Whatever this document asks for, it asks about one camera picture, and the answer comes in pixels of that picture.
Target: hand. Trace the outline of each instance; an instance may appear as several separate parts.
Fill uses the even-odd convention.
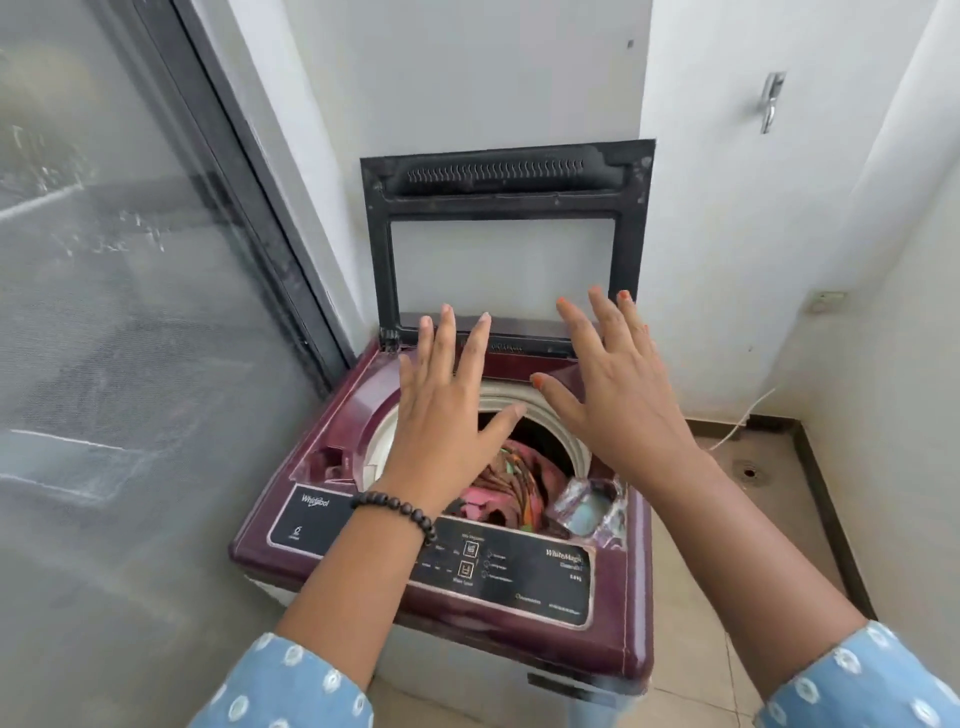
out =
[[[586,401],[552,376],[531,377],[567,428],[641,492],[669,483],[705,457],[670,388],[666,368],[630,294],[613,304],[589,291],[603,340],[573,303],[557,301],[580,359]]]
[[[453,374],[457,325],[444,304],[433,321],[420,319],[417,363],[400,355],[400,406],[396,436],[375,488],[409,501],[430,518],[469,487],[493,460],[526,412],[512,404],[477,431],[480,378],[490,336],[490,314],[480,317]]]

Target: washing machine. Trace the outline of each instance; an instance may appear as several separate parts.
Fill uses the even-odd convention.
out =
[[[570,508],[574,494],[575,518],[556,516],[557,504],[556,522],[539,530],[451,511],[420,552],[376,676],[490,726],[613,725],[647,690],[649,506],[563,426],[529,377],[546,372],[583,395],[553,294],[575,298],[602,277],[611,297],[636,295],[654,148],[632,140],[361,159],[378,335],[230,545],[246,575],[289,604],[347,522],[350,496],[382,472],[398,354],[416,346],[420,316],[439,320],[451,303],[462,345],[489,310],[478,424],[522,401],[527,414],[511,438],[564,472],[565,493],[614,488]],[[614,532],[599,538],[614,515]]]

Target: colorful cloth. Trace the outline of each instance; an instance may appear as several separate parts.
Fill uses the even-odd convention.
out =
[[[546,510],[566,486],[563,472],[536,450],[507,440],[490,465],[460,496],[458,515],[538,531]]]

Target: blue shirt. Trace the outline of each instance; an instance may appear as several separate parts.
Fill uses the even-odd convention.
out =
[[[777,690],[759,728],[948,728],[960,698],[882,624],[871,622]],[[373,710],[352,682],[298,644],[257,640],[191,728],[372,728]]]

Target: floor drain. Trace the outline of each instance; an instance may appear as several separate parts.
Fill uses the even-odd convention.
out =
[[[734,460],[733,477],[741,485],[760,488],[770,484],[770,477],[753,460]]]

